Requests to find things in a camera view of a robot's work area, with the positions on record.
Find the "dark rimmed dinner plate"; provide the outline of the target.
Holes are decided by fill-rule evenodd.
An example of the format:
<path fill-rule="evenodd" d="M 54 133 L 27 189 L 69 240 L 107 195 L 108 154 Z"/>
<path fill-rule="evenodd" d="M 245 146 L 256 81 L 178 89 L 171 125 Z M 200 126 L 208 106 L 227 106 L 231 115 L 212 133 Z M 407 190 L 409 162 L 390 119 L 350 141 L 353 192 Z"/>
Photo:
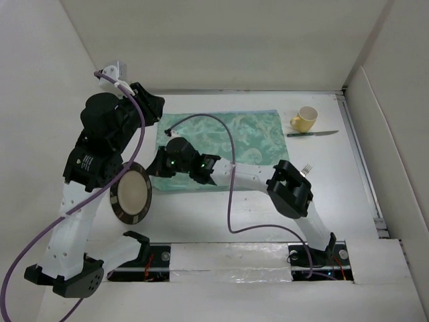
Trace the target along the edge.
<path fill-rule="evenodd" d="M 145 168 L 133 162 L 129 170 L 110 188 L 111 208 L 122 223 L 136 225 L 151 206 L 152 185 Z"/>

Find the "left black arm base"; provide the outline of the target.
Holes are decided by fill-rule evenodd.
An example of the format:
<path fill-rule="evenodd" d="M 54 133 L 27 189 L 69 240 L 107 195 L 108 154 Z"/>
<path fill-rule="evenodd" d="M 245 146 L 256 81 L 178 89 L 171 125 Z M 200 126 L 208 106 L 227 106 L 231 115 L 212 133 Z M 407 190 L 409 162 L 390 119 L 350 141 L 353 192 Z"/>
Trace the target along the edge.
<path fill-rule="evenodd" d="M 170 244 L 152 244 L 145 262 L 125 263 L 107 274 L 110 282 L 169 282 Z"/>

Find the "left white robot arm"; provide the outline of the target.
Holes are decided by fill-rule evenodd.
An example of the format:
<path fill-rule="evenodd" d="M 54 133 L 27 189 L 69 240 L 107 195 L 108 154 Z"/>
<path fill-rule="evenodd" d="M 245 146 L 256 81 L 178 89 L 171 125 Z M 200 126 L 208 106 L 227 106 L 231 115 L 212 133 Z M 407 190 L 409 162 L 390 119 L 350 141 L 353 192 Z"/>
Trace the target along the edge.
<path fill-rule="evenodd" d="M 106 273 L 123 264 L 142 266 L 149 260 L 149 238 L 125 232 L 98 256 L 86 243 L 108 184 L 125 168 L 122 153 L 138 129 L 162 118 L 165 99 L 131 84 L 134 96 L 118 98 L 98 93 L 86 100 L 80 114 L 83 129 L 63 172 L 63 199 L 41 261 L 26 268 L 24 278 L 50 286 L 53 293 L 85 299 L 100 286 Z"/>

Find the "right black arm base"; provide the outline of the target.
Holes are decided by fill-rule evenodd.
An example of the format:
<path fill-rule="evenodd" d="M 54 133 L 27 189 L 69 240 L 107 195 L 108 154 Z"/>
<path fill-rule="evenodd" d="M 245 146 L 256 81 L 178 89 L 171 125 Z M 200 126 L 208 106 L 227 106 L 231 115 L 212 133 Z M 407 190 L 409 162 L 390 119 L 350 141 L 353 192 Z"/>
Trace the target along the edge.
<path fill-rule="evenodd" d="M 293 282 L 302 281 L 354 281 L 349 252 L 345 241 L 337 241 L 332 252 L 326 255 L 318 250 L 310 249 L 312 258 L 312 274 L 308 254 L 302 243 L 288 244 L 289 254 L 286 257 L 290 264 Z"/>

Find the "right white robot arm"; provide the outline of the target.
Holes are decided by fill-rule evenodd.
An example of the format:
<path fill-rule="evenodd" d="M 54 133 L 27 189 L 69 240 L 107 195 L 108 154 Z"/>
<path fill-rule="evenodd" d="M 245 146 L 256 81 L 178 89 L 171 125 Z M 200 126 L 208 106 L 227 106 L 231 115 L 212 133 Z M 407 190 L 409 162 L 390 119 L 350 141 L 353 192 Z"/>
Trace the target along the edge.
<path fill-rule="evenodd" d="M 334 256 L 336 237 L 322 222 L 310 182 L 290 162 L 280 160 L 275 166 L 236 163 L 212 154 L 201 154 L 184 138 L 173 138 L 160 146 L 147 173 L 160 178 L 187 174 L 199 184 L 226 186 L 267 194 L 277 212 L 293 219 L 304 234 L 310 256 L 325 264 Z"/>

